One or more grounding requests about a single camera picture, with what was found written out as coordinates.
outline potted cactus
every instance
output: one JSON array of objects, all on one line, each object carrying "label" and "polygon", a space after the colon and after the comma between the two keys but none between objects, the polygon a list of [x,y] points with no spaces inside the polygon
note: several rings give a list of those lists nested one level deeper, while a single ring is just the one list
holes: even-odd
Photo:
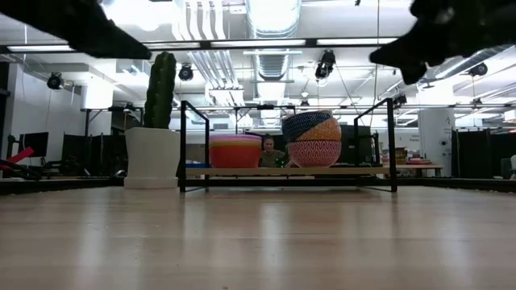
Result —
[{"label": "potted cactus", "polygon": [[174,55],[163,52],[151,68],[144,127],[126,132],[129,168],[127,189],[174,189],[181,135],[169,129],[176,78]]}]

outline pink bowl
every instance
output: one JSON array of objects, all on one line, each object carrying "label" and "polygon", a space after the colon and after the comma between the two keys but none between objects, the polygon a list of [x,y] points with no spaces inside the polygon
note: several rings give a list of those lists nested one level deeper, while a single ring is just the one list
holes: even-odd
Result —
[{"label": "pink bowl", "polygon": [[340,141],[297,141],[287,145],[290,159],[301,168],[330,167],[340,157]]}]

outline fluorescent light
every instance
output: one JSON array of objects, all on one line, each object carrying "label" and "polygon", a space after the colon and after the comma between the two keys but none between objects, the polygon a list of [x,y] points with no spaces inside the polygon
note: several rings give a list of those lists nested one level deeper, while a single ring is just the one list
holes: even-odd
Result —
[{"label": "fluorescent light", "polygon": [[69,45],[17,45],[7,49],[11,52],[73,52]]},{"label": "fluorescent light", "polygon": [[175,43],[146,43],[145,46],[151,50],[167,50],[177,48],[200,48],[199,42],[175,42]]},{"label": "fluorescent light", "polygon": [[273,51],[273,50],[255,50],[250,52],[243,52],[245,56],[290,56],[290,55],[301,55],[302,51]]},{"label": "fluorescent light", "polygon": [[246,48],[246,47],[284,47],[303,46],[304,39],[271,39],[271,40],[236,40],[236,41],[214,41],[213,48]]},{"label": "fluorescent light", "polygon": [[354,38],[354,39],[318,39],[317,45],[374,45],[388,44],[396,40],[394,37],[385,38]]}]

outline stacked bowls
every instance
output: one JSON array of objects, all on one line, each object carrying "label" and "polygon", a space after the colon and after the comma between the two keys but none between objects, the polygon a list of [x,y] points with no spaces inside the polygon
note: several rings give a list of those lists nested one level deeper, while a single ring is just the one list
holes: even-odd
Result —
[{"label": "stacked bowls", "polygon": [[340,157],[340,125],[329,111],[295,114],[281,130],[290,159],[301,168],[329,167]]},{"label": "stacked bowls", "polygon": [[260,136],[216,135],[210,137],[212,168],[258,168],[260,156]]}]

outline person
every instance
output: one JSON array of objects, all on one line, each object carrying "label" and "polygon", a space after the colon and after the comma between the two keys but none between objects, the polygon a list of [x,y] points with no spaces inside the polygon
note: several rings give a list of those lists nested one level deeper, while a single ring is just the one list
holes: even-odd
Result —
[{"label": "person", "polygon": [[267,134],[264,137],[264,150],[261,152],[260,167],[275,168],[276,160],[285,158],[285,153],[279,150],[274,150],[274,138]]}]

